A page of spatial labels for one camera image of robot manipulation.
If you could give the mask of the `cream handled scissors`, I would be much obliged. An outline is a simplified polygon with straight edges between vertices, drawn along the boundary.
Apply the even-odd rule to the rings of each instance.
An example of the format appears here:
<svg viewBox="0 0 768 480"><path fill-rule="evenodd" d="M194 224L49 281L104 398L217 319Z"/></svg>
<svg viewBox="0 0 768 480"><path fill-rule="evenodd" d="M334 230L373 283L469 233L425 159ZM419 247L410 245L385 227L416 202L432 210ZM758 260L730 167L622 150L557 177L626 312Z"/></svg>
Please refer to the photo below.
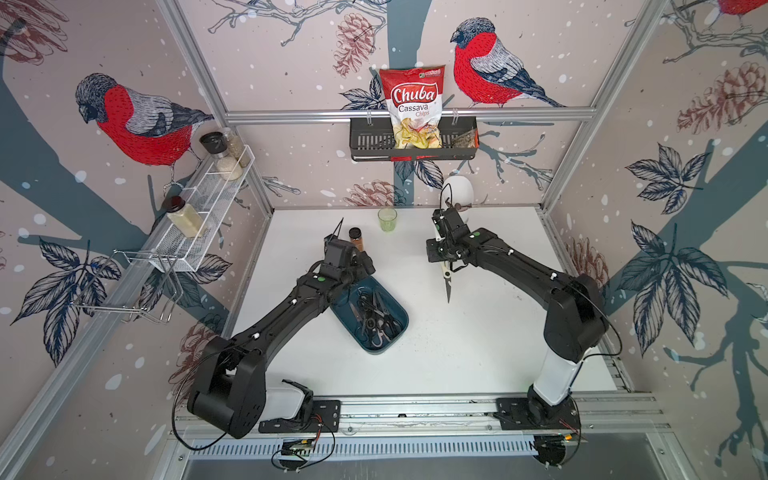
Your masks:
<svg viewBox="0 0 768 480"><path fill-rule="evenodd" d="M441 263L441 269L442 269L442 276L445 286L445 292L446 292L446 300L447 302L450 302L451 300L451 293L452 293L452 269L451 269L451 263L444 261Z"/></svg>

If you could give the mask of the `black scissors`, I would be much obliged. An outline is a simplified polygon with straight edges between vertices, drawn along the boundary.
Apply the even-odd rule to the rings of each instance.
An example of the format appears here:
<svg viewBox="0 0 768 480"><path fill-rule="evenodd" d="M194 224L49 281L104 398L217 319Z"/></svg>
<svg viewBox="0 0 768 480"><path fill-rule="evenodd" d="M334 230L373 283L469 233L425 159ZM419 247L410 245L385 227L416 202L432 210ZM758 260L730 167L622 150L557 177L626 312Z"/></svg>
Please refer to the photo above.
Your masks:
<svg viewBox="0 0 768 480"><path fill-rule="evenodd" d="M389 340L398 336L401 332L401 327L385 306L383 297L380 293L373 293L372 306L373 313L378 319L379 329L383 331Z"/></svg>
<svg viewBox="0 0 768 480"><path fill-rule="evenodd" d="M359 297L357 300L358 310L365 319L366 330L370 328L379 328L378 319L373 313L372 295L373 292L370 290L359 290Z"/></svg>

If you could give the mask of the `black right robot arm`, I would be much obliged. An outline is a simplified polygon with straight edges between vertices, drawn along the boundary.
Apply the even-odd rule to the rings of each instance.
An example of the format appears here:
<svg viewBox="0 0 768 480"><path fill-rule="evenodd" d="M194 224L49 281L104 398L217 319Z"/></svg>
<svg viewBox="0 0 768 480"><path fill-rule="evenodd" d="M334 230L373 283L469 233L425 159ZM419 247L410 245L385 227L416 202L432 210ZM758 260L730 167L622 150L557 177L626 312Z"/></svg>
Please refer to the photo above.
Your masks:
<svg viewBox="0 0 768 480"><path fill-rule="evenodd" d="M533 298L545 311L543 337L549 351L527 392L528 417L554 421L570 406L571 390L587 357L608 330L596 281L541 264L514 249L492 231L471 229L454 208L433 211L436 237L426 241L428 261L471 265L492 272Z"/></svg>

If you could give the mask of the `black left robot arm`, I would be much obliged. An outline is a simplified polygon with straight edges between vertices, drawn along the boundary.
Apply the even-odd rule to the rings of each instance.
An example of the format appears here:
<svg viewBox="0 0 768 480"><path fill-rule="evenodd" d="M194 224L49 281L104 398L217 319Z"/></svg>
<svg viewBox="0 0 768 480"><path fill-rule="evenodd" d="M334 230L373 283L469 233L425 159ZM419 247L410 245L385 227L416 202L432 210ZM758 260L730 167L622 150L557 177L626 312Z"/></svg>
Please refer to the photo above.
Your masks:
<svg viewBox="0 0 768 480"><path fill-rule="evenodd" d="M189 413L237 439L262 421L308 423L313 393L289 380L268 387L266 371L301 328L374 273L368 253L328 236L324 258L297 279L282 302L248 329L208 342L191 381Z"/></svg>

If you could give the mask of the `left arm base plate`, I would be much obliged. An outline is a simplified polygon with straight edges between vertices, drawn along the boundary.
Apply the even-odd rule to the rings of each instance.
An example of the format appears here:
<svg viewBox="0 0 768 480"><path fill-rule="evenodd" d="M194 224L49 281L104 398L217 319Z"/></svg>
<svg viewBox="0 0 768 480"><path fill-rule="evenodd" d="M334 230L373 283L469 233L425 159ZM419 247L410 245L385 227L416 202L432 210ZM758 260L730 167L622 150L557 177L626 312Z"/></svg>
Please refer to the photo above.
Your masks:
<svg viewBox="0 0 768 480"><path fill-rule="evenodd" d="M313 400L306 404L293 419L272 419L258 425L261 434L316 433L320 429L329 429L336 433L339 429L340 400Z"/></svg>

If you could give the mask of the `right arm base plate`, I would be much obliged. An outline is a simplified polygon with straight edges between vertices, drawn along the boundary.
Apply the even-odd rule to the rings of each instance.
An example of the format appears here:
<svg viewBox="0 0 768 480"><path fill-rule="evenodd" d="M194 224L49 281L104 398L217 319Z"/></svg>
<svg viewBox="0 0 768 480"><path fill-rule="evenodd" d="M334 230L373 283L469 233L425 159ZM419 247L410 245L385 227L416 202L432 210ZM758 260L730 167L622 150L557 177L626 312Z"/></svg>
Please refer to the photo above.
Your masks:
<svg viewBox="0 0 768 480"><path fill-rule="evenodd" d="M577 431L581 426L577 405L567 397L556 406L523 397L498 398L493 417L505 431Z"/></svg>

